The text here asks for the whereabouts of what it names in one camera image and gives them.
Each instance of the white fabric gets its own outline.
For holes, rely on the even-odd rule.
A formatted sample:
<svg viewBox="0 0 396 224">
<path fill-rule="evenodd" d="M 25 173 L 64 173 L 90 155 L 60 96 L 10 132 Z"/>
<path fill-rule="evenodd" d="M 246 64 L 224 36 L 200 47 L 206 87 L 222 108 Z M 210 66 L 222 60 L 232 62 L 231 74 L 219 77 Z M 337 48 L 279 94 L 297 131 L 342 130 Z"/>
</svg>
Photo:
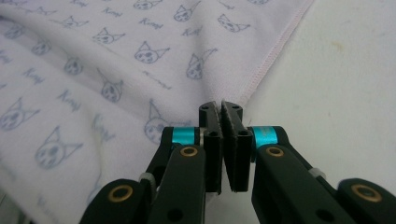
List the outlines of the white fabric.
<svg viewBox="0 0 396 224">
<path fill-rule="evenodd" d="M 245 105 L 311 2 L 1 1 L 1 187 L 38 223 L 78 223 L 164 126 Z"/>
</svg>

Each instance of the towel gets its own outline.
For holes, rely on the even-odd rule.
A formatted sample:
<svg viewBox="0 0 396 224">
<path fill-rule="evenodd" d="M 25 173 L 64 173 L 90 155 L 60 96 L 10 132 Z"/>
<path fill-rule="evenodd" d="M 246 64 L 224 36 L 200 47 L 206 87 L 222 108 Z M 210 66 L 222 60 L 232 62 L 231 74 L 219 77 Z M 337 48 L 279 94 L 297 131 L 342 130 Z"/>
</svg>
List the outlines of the towel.
<svg viewBox="0 0 396 224">
<path fill-rule="evenodd" d="M 37 223 L 78 223 L 163 127 L 245 105 L 312 0 L 0 3 L 0 187 Z"/>
</svg>

